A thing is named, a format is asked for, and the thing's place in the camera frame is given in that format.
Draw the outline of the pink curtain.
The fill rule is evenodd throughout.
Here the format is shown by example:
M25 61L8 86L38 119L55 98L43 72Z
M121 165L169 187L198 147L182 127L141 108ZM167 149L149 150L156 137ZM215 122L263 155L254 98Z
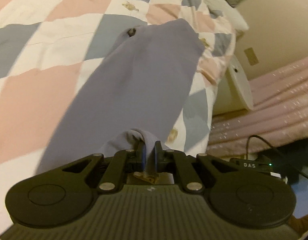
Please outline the pink curtain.
M217 156L255 153L308 138L308 57L249 82L254 108L214 116L207 153Z

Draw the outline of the checkered pink grey bedspread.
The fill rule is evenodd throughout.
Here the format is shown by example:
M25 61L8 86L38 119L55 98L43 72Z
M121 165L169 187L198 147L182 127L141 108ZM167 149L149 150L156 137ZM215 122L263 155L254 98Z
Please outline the checkered pink grey bedspread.
M0 0L0 235L5 195L32 176L71 101L127 28L183 19L204 46L189 98L165 143L203 152L236 30L206 0Z

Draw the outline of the grey-purple long pants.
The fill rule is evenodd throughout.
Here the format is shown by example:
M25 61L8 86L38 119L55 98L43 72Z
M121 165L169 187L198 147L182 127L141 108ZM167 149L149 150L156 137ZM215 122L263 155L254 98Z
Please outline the grey-purple long pants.
M123 31L54 132L37 173L93 153L111 157L143 140L143 167L165 142L189 95L204 46L183 19Z

